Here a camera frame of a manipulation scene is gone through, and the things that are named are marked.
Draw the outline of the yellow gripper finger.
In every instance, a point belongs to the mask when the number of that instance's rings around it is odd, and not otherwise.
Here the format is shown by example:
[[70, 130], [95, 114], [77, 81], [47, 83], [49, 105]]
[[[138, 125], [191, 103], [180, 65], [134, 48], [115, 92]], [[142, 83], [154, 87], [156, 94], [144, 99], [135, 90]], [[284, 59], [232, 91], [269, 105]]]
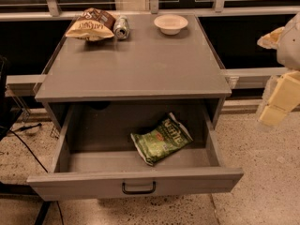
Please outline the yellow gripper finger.
[[278, 48], [278, 41], [280, 38], [280, 35], [283, 32], [284, 27], [281, 26], [272, 32], [260, 37], [257, 41], [257, 44], [260, 47], [263, 47], [265, 49], [274, 49], [276, 50]]
[[265, 126], [277, 126], [299, 104], [300, 72], [290, 71], [280, 77], [272, 76], [262, 95], [258, 121]]

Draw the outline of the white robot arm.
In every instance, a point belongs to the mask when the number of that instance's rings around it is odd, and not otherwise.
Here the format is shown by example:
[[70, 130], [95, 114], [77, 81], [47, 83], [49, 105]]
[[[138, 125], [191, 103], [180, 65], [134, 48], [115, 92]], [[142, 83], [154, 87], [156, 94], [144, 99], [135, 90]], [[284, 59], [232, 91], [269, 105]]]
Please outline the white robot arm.
[[300, 13], [284, 27], [262, 36], [257, 44], [277, 51], [277, 61], [289, 71], [271, 76], [257, 110], [258, 121], [273, 128], [300, 104]]

